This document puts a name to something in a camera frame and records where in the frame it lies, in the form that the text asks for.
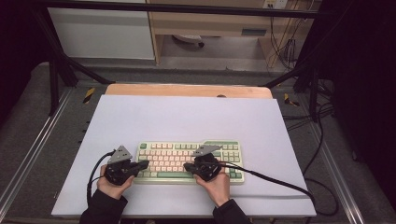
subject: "person's left hand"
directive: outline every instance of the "person's left hand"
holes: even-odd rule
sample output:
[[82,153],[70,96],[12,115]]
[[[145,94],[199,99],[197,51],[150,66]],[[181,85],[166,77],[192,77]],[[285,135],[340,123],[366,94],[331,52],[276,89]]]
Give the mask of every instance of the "person's left hand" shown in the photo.
[[104,194],[108,195],[111,198],[119,200],[122,193],[132,186],[132,182],[134,181],[134,176],[130,176],[125,183],[121,186],[114,185],[104,177],[107,165],[103,165],[100,168],[100,178],[97,182],[97,188],[102,191]]

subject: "black sleeve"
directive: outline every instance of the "black sleeve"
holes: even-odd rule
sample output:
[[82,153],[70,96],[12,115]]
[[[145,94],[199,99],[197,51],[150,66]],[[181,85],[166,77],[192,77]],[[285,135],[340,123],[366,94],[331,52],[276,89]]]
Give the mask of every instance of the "black sleeve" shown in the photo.
[[213,210],[213,217],[219,224],[251,224],[242,209],[231,199]]
[[80,224],[118,224],[128,201],[121,196],[113,199],[99,189],[93,194],[88,209],[82,213]]

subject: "wooden edge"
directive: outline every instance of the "wooden edge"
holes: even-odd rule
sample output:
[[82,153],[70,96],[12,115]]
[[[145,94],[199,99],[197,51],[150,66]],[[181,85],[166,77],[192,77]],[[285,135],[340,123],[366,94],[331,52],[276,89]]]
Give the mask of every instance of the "wooden edge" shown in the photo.
[[264,87],[179,85],[179,84],[111,84],[106,95],[152,96],[225,96],[229,98],[272,99],[272,93]]

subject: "white table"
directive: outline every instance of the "white table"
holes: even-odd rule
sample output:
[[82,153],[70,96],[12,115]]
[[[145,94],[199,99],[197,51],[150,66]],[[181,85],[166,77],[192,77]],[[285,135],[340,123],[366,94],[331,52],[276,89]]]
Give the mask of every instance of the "white table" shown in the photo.
[[[120,145],[135,155],[141,141],[210,139],[238,140],[246,169],[306,189],[274,99],[103,95],[52,214],[80,216],[93,166]],[[231,186],[231,194],[249,217],[316,215],[301,192],[249,174],[243,185]],[[124,196],[125,217],[211,217],[214,207],[197,185],[133,184]]]

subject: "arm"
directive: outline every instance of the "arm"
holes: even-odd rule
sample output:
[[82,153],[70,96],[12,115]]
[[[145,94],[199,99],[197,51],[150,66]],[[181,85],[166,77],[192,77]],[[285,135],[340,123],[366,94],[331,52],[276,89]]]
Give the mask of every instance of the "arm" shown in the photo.
[[79,220],[80,224],[117,224],[128,201],[122,193],[131,187],[134,177],[131,176],[122,186],[116,186],[103,177],[106,165],[101,167],[101,177],[97,182],[97,190],[93,194],[88,209]]
[[248,217],[238,206],[230,199],[230,177],[225,174],[224,167],[218,176],[209,182],[205,182],[198,175],[194,175],[197,184],[206,189],[210,199],[217,207],[213,210],[213,217],[219,224],[250,224]]

